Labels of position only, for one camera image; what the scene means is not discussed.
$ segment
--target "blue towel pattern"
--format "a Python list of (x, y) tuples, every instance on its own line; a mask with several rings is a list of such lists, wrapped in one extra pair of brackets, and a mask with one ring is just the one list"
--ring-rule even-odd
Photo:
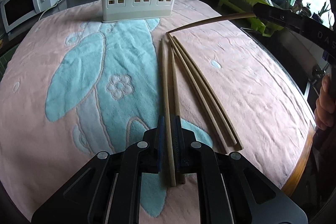
[[(75, 108), (79, 123), (73, 141), (83, 153), (124, 151), (155, 128), (162, 112), (161, 84), (151, 31), (159, 19), (104, 24), (83, 22), (69, 35), (74, 46), (51, 80), (45, 114), (54, 122)], [(212, 146), (211, 138), (182, 120), (196, 139)], [(140, 203), (152, 217), (163, 209), (167, 186), (162, 174), (144, 174)]]

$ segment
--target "chopstick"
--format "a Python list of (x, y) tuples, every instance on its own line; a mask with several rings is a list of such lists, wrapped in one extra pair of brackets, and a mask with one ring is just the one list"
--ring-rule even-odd
[(213, 94), (211, 93), (210, 89), (206, 85), (206, 83), (204, 81), (205, 80), (204, 75), (200, 71), (199, 67), (194, 62), (191, 62), (191, 57), (189, 55), (186, 55), (186, 53), (181, 49), (180, 43), (177, 42), (176, 37), (173, 37), (173, 41), (175, 42), (175, 44), (176, 44), (177, 48), (179, 49), (179, 52), (181, 53), (181, 55), (184, 58), (184, 60), (188, 63), (188, 67), (193, 70), (194, 75), (198, 78), (198, 81), (199, 81), (200, 85), (202, 86), (203, 90), (206, 91), (206, 93), (208, 95), (208, 98), (211, 100), (212, 105), (215, 107), (216, 112), (218, 113), (219, 118), (221, 119), (222, 123), (224, 124), (224, 126), (225, 126), (225, 128), (227, 130), (227, 133), (229, 134), (229, 136), (230, 136), (233, 144), (236, 145), (237, 141), (236, 141), (235, 137), (232, 134), (231, 128), (229, 127), (229, 125), (228, 125), (228, 123), (226, 121), (226, 118), (224, 117), (223, 113), (219, 109), (218, 104), (215, 102)]
[(167, 33), (167, 36), (168, 36), (168, 38), (169, 38), (170, 44), (171, 44), (172, 47), (174, 48), (174, 52), (175, 52), (175, 54), (176, 54), (176, 55), (179, 57), (179, 59), (181, 60), (183, 66), (184, 66), (184, 68), (185, 68), (185, 70), (186, 70), (186, 72), (187, 72), (187, 74), (188, 74), (188, 76), (189, 76), (189, 79), (190, 79), (190, 81), (192, 82), (192, 86), (193, 86), (194, 91), (196, 92), (196, 94), (198, 94), (198, 98), (199, 98), (201, 104), (203, 105), (205, 111), (208, 113), (208, 116), (209, 116), (209, 118), (210, 118), (210, 120), (211, 120), (211, 122), (212, 122), (212, 124), (213, 124), (213, 126), (214, 126), (214, 128), (215, 128), (215, 130), (216, 130), (216, 132), (217, 132), (217, 134), (218, 134), (218, 136), (219, 136), (219, 138), (220, 138), (220, 141), (221, 141), (221, 143), (222, 143), (222, 145), (223, 145), (223, 147), (224, 147), (225, 153), (229, 153), (228, 146), (227, 146), (227, 144), (226, 144), (226, 142), (225, 142), (225, 140), (224, 140), (224, 138), (223, 138), (223, 135), (222, 135), (222, 133), (221, 133), (221, 130), (219, 129), (218, 124), (217, 124), (217, 122), (216, 122), (216, 120), (215, 120), (215, 118), (214, 118), (214, 116), (213, 116), (213, 114), (212, 114), (212, 112), (211, 112), (211, 110), (210, 110), (210, 107), (209, 107), (209, 105), (208, 105), (206, 99), (204, 98), (204, 95), (203, 95), (203, 93), (201, 92), (199, 86), (197, 85), (196, 80), (195, 80), (193, 74), (191, 73), (190, 69), (188, 68), (188, 66), (187, 66), (187, 64), (186, 64), (186, 62), (185, 62), (185, 60), (183, 59), (181, 53), (179, 52), (177, 46), (175, 45), (175, 43), (174, 43), (174, 41), (173, 41), (173, 37), (172, 37), (169, 33)]
[(205, 25), (209, 23), (220, 22), (224, 20), (233, 20), (233, 19), (241, 19), (241, 18), (249, 18), (249, 17), (255, 17), (255, 14), (253, 12), (246, 12), (246, 13), (236, 13), (236, 14), (224, 15), (224, 16), (219, 16), (219, 17), (212, 17), (212, 18), (207, 18), (204, 20), (200, 20), (200, 21), (196, 21), (196, 22), (184, 25), (182, 27), (178, 27), (174, 30), (169, 31), (168, 33), (177, 32), (177, 31), (188, 29), (188, 28), (197, 27), (197, 26), (201, 26), (201, 25)]
[(177, 77), (176, 77), (176, 65), (175, 65), (175, 54), (171, 47), (171, 67), (173, 71), (173, 87), (174, 87), (174, 103), (175, 103), (175, 115), (180, 116), (180, 101), (179, 101), (179, 89), (177, 87)]
[(171, 125), (170, 125), (170, 113), (169, 113), (169, 101), (168, 101), (167, 64), (166, 64), (165, 47), (163, 40), (161, 40), (161, 47), (162, 47), (163, 102), (165, 108), (166, 141), (167, 141), (168, 162), (170, 171), (170, 183), (172, 186), (176, 186), (173, 143), (171, 137)]
[[(181, 116), (180, 114), (180, 101), (179, 101), (179, 89), (177, 87), (177, 77), (176, 77), (176, 64), (175, 64), (175, 54), (174, 49), (170, 47), (171, 53), (171, 67), (173, 72), (173, 88), (174, 88), (174, 104), (175, 104), (175, 116)], [(177, 177), (180, 184), (185, 184), (185, 174), (179, 174)]]
[(211, 99), (211, 102), (213, 103), (213, 105), (216, 108), (216, 111), (218, 111), (219, 116), (224, 124), (224, 126), (228, 129), (228, 133), (234, 143), (234, 145), (236, 145), (237, 143), (239, 144), (239, 146), (241, 147), (241, 149), (243, 149), (243, 144), (229, 118), (229, 116), (227, 115), (223, 105), (221, 104), (219, 98), (217, 97), (216, 93), (214, 92), (214, 90), (212, 89), (212, 87), (210, 86), (208, 80), (205, 78), (204, 74), (201, 72), (201, 70), (199, 69), (199, 67), (197, 66), (197, 64), (194, 62), (194, 60), (191, 58), (191, 56), (189, 55), (189, 53), (186, 51), (186, 49), (183, 47), (183, 45), (181, 44), (181, 42), (174, 36), (173, 40), (176, 42), (177, 46), (181, 49), (181, 52), (184, 54), (184, 58), (186, 58), (187, 60), (190, 61), (190, 63), (192, 64), (192, 66), (194, 67), (195, 71), (197, 72), (196, 75), (199, 77), (199, 81), (201, 83), (204, 84), (204, 90), (207, 91), (209, 98)]

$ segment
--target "green dish rack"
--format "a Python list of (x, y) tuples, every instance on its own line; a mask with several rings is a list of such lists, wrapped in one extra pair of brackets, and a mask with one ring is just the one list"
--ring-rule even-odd
[[(249, 4), (252, 7), (258, 2), (269, 5), (268, 3), (266, 3), (263, 0), (243, 0), (243, 1), (246, 2), (247, 4)], [(225, 4), (226, 6), (230, 7), (231, 9), (233, 9), (233, 10), (239, 12), (239, 13), (247, 12), (247, 11), (244, 11), (243, 9), (239, 8), (235, 4), (231, 3), (229, 0), (219, 0), (218, 5), (222, 6), (223, 4)], [(282, 26), (279, 26), (279, 25), (271, 23), (271, 22), (268, 22), (265, 25), (260, 19), (257, 19), (256, 17), (247, 18), (247, 20), (251, 23), (251, 29), (253, 29), (255, 31), (259, 31), (265, 37), (271, 37), (272, 34), (275, 31), (280, 31), (280, 30), (283, 29)]]
[(2, 77), (5, 73), (8, 62), (12, 59), (14, 52), (16, 51), (16, 48), (18, 46), (19, 44), (8, 50), (4, 55), (0, 57), (0, 81), (2, 80)]

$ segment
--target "bamboo stick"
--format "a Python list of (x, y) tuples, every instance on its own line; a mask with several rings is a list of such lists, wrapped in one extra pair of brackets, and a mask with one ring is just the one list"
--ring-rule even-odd
[(224, 20), (233, 20), (233, 19), (241, 19), (241, 18), (249, 18), (249, 17), (255, 17), (255, 14), (253, 12), (247, 12), (247, 13), (236, 13), (236, 14), (230, 14), (230, 15), (225, 15), (225, 16), (219, 16), (219, 17), (212, 17), (212, 18), (207, 18), (204, 20), (196, 21), (187, 25), (184, 25), (182, 27), (178, 27), (174, 30), (169, 31), (168, 33), (172, 32), (177, 32), (185, 29), (189, 29), (192, 27), (197, 27), (209, 23), (215, 23), (215, 22), (220, 22)]
[(209, 108), (208, 103), (206, 102), (206, 100), (204, 98), (204, 95), (202, 94), (199, 86), (197, 85), (195, 78), (193, 77), (191, 71), (189, 70), (187, 64), (185, 63), (185, 60), (183, 59), (183, 57), (182, 57), (181, 53), (179, 52), (178, 48), (176, 47), (175, 43), (173, 42), (172, 36), (168, 34), (168, 38), (169, 38), (169, 41), (170, 41), (171, 45), (174, 48), (174, 51), (175, 51), (176, 55), (181, 60), (183, 66), (184, 66), (184, 68), (185, 68), (185, 70), (186, 70), (186, 72), (187, 72), (187, 74), (188, 74), (188, 76), (190, 78), (190, 81), (192, 82), (192, 87), (193, 87), (194, 91), (196, 92), (196, 94), (198, 94), (198, 97), (199, 97), (199, 100), (200, 100), (201, 104), (204, 106), (205, 111), (208, 113), (208, 116), (209, 116), (209, 118), (210, 118), (210, 120), (211, 120), (211, 122), (212, 122), (212, 124), (213, 124), (213, 126), (214, 126), (214, 128), (215, 128), (215, 130), (216, 130), (216, 132), (218, 134), (218, 136), (219, 136), (219, 139), (220, 139), (220, 141), (221, 141), (221, 143), (222, 143), (222, 145), (224, 147), (225, 153), (229, 153), (228, 146), (225, 143), (225, 140), (223, 138), (221, 130), (219, 129), (218, 124), (217, 124), (217, 122), (216, 122), (216, 120), (215, 120), (215, 118), (214, 118), (214, 116), (213, 116), (213, 114), (212, 114), (212, 112), (211, 112), (211, 110)]
[[(180, 101), (179, 101), (179, 89), (177, 87), (177, 77), (176, 77), (176, 64), (175, 64), (175, 54), (174, 49), (170, 47), (171, 53), (171, 67), (173, 72), (173, 88), (174, 88), (174, 105), (175, 105), (175, 115), (181, 116), (180, 114)], [(185, 184), (185, 174), (179, 174), (177, 178), (180, 184)]]
[(219, 112), (219, 115), (221, 117), (221, 119), (223, 120), (224, 125), (230, 129), (229, 134), (231, 136), (231, 138), (233, 137), (235, 142), (234, 144), (239, 144), (239, 146), (241, 147), (241, 149), (243, 149), (243, 144), (237, 134), (237, 131), (235, 130), (229, 116), (227, 115), (223, 105), (221, 104), (219, 98), (217, 97), (216, 93), (214, 92), (214, 90), (212, 89), (211, 85), (209, 84), (208, 80), (206, 79), (206, 77), (204, 76), (204, 74), (201, 72), (201, 70), (199, 69), (199, 67), (197, 66), (197, 64), (194, 62), (194, 60), (191, 58), (191, 56), (189, 55), (189, 53), (187, 52), (187, 50), (183, 47), (183, 45), (181, 44), (181, 42), (174, 36), (173, 40), (176, 42), (177, 46), (179, 46), (179, 48), (181, 49), (181, 51), (185, 54), (185, 58), (187, 60), (189, 60), (191, 62), (191, 64), (193, 65), (193, 67), (195, 68), (196, 72), (198, 73), (200, 79), (199, 81), (202, 81), (205, 85), (205, 90), (208, 93), (212, 103), (214, 104), (216, 110)]
[(161, 47), (162, 47), (163, 102), (165, 108), (166, 141), (167, 141), (168, 162), (170, 171), (170, 183), (172, 186), (176, 186), (173, 143), (171, 137), (171, 125), (170, 125), (169, 101), (168, 101), (167, 64), (165, 57), (165, 48), (162, 40), (161, 40)]
[(171, 67), (173, 71), (173, 87), (174, 87), (174, 102), (175, 102), (175, 115), (180, 116), (180, 101), (179, 101), (179, 89), (177, 87), (177, 77), (176, 77), (176, 64), (173, 48), (171, 49)]
[(202, 86), (202, 88), (205, 90), (205, 92), (207, 93), (208, 95), (208, 98), (210, 99), (212, 105), (215, 107), (215, 110), (216, 112), (218, 113), (219, 115), (219, 118), (221, 119), (223, 125), (225, 126), (226, 128), (226, 131), (227, 133), (229, 134), (232, 142), (233, 142), (233, 145), (236, 145), (237, 144), (237, 141), (235, 139), (235, 137), (233, 136), (232, 134), (232, 131), (231, 131), (231, 128), (230, 126), (228, 125), (227, 121), (226, 121), (226, 118), (224, 117), (223, 113), (221, 112), (221, 110), (219, 109), (219, 106), (218, 104), (216, 103), (213, 95), (211, 94), (211, 91), (209, 90), (208, 86), (206, 85), (206, 83), (204, 82), (204, 75), (202, 74), (202, 72), (200, 71), (200, 69), (197, 67), (197, 65), (194, 63), (194, 62), (191, 62), (191, 57), (190, 56), (187, 56), (185, 54), (185, 52), (181, 49), (181, 47), (179, 46), (179, 44), (176, 42), (175, 38), (173, 37), (173, 42), (175, 42), (175, 45), (177, 46), (177, 48), (179, 49), (179, 52), (181, 53), (183, 59), (186, 61), (188, 67), (190, 70), (192, 70), (192, 72), (194, 73), (194, 75), (198, 78), (198, 81), (200, 83), (200, 85)]

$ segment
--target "curved wooden stick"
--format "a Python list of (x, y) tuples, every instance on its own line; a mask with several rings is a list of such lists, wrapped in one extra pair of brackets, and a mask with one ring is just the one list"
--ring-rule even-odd
[(179, 101), (179, 89), (177, 87), (177, 77), (176, 77), (176, 64), (175, 64), (175, 54), (172, 47), (170, 47), (171, 52), (171, 67), (173, 71), (173, 87), (174, 87), (174, 103), (175, 103), (175, 116), (181, 116), (180, 112), (180, 101)]
[(181, 62), (183, 64), (183, 66), (184, 66), (187, 74), (189, 75), (189, 79), (192, 82), (192, 87), (193, 87), (195, 93), (198, 94), (198, 98), (199, 98), (200, 102), (202, 103), (203, 107), (205, 108), (205, 111), (209, 115), (209, 118), (210, 118), (210, 120), (211, 120), (211, 122), (212, 122), (212, 124), (213, 124), (213, 126), (214, 126), (214, 128), (215, 128), (215, 130), (216, 130), (216, 132), (218, 134), (218, 136), (219, 136), (219, 139), (220, 139), (220, 141), (221, 141), (221, 143), (222, 143), (222, 145), (224, 147), (225, 153), (229, 153), (229, 148), (228, 148), (228, 146), (227, 146), (227, 144), (226, 144), (226, 142), (225, 142), (225, 140), (223, 138), (221, 130), (219, 129), (218, 124), (217, 124), (217, 122), (216, 122), (216, 120), (215, 120), (215, 118), (214, 118), (214, 116), (213, 116), (213, 114), (212, 114), (212, 112), (211, 112), (211, 110), (209, 108), (209, 105), (206, 102), (206, 100), (205, 100), (205, 98), (204, 98), (204, 96), (203, 96), (203, 94), (202, 94), (199, 86), (197, 85), (196, 80), (195, 80), (193, 74), (189, 70), (188, 65), (185, 63), (185, 60), (183, 59), (183, 57), (182, 57), (181, 53), (179, 52), (178, 48), (176, 47), (176, 45), (175, 45), (175, 43), (173, 41), (173, 38), (172, 38), (172, 36), (170, 34), (168, 34), (168, 38), (169, 38), (170, 44), (174, 48), (175, 54), (179, 57), (179, 59), (181, 60)]
[[(177, 77), (176, 77), (176, 64), (175, 64), (175, 53), (173, 47), (170, 47), (171, 53), (171, 67), (173, 71), (173, 87), (174, 87), (174, 104), (175, 104), (175, 116), (181, 116), (180, 112), (180, 101), (179, 101), (179, 89), (177, 87)], [(177, 180), (180, 184), (185, 184), (185, 174), (178, 174)]]
[(203, 19), (200, 21), (196, 21), (196, 22), (184, 25), (182, 27), (178, 27), (174, 30), (169, 31), (168, 33), (177, 32), (177, 31), (188, 29), (188, 28), (197, 27), (197, 26), (201, 26), (201, 25), (205, 25), (209, 23), (220, 22), (224, 20), (233, 20), (233, 19), (241, 19), (241, 18), (249, 18), (249, 17), (255, 17), (255, 14), (253, 12), (246, 12), (246, 13), (236, 13), (236, 14), (224, 15), (224, 16), (219, 16), (219, 17), (212, 17), (212, 18), (207, 18), (207, 19)]
[(201, 70), (199, 69), (199, 67), (197, 66), (197, 64), (195, 63), (195, 61), (191, 58), (191, 56), (189, 55), (189, 53), (187, 52), (187, 50), (183, 47), (183, 45), (181, 44), (181, 42), (174, 36), (173, 40), (176, 42), (177, 46), (181, 49), (181, 51), (184, 53), (184, 55), (186, 56), (186, 59), (188, 59), (190, 61), (190, 63), (194, 66), (196, 72), (198, 73), (198, 76), (201, 78), (200, 81), (202, 80), (204, 85), (205, 85), (205, 90), (207, 92), (209, 92), (210, 94), (209, 97), (212, 101), (212, 103), (214, 104), (216, 110), (218, 111), (224, 125), (226, 128), (229, 128), (230, 130), (228, 130), (230, 137), (233, 138), (233, 142), (234, 144), (238, 143), (239, 146), (241, 147), (241, 149), (243, 149), (243, 144), (237, 134), (237, 131), (235, 130), (229, 116), (227, 115), (223, 105), (221, 104), (219, 98), (217, 97), (216, 93), (214, 92), (214, 90), (212, 89), (212, 87), (210, 86), (208, 80), (205, 78), (204, 74), (201, 72)]
[(170, 183), (172, 186), (176, 186), (173, 140), (171, 138), (171, 125), (170, 125), (169, 100), (168, 100), (167, 64), (165, 56), (165, 47), (162, 40), (161, 40), (161, 47), (162, 47), (163, 102), (165, 107), (166, 142), (167, 142), (168, 162), (170, 170)]

